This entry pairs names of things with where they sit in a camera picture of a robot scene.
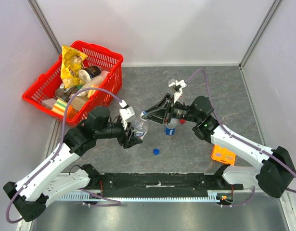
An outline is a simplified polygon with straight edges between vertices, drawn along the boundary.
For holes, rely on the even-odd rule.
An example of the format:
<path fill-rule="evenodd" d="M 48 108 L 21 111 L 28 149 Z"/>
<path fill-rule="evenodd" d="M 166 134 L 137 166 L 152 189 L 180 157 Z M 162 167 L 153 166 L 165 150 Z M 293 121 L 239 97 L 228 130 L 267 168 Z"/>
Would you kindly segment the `blue bottle cap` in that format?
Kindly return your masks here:
<path fill-rule="evenodd" d="M 154 153 L 155 155 L 159 155 L 160 151 L 159 151 L 159 149 L 155 148 L 155 149 L 153 150 L 153 153 Z"/>

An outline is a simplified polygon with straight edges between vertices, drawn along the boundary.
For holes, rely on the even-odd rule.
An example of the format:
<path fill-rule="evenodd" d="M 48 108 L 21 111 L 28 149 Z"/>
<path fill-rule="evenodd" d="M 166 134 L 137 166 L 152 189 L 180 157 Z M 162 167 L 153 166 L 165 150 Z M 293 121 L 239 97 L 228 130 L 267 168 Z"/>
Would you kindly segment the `blue label pepsi bottle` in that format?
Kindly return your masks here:
<path fill-rule="evenodd" d="M 177 120 L 172 118 L 169 123 L 164 124 L 164 133 L 168 136 L 174 135 L 177 124 Z"/>

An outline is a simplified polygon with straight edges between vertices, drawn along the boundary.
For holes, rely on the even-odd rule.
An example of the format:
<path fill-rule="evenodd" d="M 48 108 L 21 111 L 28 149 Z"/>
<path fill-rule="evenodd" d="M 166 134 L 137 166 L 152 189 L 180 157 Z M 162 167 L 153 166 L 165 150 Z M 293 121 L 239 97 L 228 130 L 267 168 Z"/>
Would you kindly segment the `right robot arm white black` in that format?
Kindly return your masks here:
<path fill-rule="evenodd" d="M 296 169 L 289 152 L 279 146 L 276 149 L 253 142 L 218 122 L 213 116 L 210 100 L 198 96 L 191 105 L 175 102 L 167 93 L 154 106 L 141 113 L 144 120 L 168 124 L 172 119 L 194 122 L 197 138 L 225 148 L 247 161 L 250 167 L 226 167 L 214 177 L 215 186 L 226 189 L 233 184 L 258 186 L 266 194 L 280 198 L 296 177 Z"/>

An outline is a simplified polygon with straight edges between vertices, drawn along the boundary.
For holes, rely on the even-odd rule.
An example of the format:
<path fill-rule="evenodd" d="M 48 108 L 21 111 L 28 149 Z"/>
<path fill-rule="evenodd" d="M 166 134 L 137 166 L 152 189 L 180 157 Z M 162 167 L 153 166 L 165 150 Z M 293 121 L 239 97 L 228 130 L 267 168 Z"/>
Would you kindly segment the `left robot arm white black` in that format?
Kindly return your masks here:
<path fill-rule="evenodd" d="M 10 198 L 7 210 L 15 206 L 21 219 L 30 222 L 39 217 L 52 202 L 75 189 L 95 189 L 100 183 L 99 172 L 90 164 L 76 173 L 53 182 L 69 164 L 79 159 L 100 139 L 117 139 L 127 149 L 142 140 L 134 135 L 131 126 L 135 119 L 132 107 L 119 111 L 117 121 L 110 119 L 110 110 L 98 106 L 89 112 L 87 119 L 71 128 L 59 145 L 39 166 L 18 182 L 7 182 L 3 190 Z"/>

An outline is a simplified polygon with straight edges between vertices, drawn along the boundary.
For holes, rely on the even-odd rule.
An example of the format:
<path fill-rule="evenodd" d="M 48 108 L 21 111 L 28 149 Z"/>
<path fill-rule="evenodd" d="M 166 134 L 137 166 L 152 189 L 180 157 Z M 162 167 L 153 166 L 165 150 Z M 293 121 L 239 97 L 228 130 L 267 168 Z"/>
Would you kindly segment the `small clear water bottle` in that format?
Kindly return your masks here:
<path fill-rule="evenodd" d="M 144 136 L 148 132 L 148 124 L 147 124 L 147 121 L 141 119 L 141 116 L 139 116 L 138 118 L 136 118 L 133 121 L 133 127 L 134 127 L 134 130 L 135 130 L 136 136 L 138 138 L 140 138 L 141 140 L 143 140 Z"/>

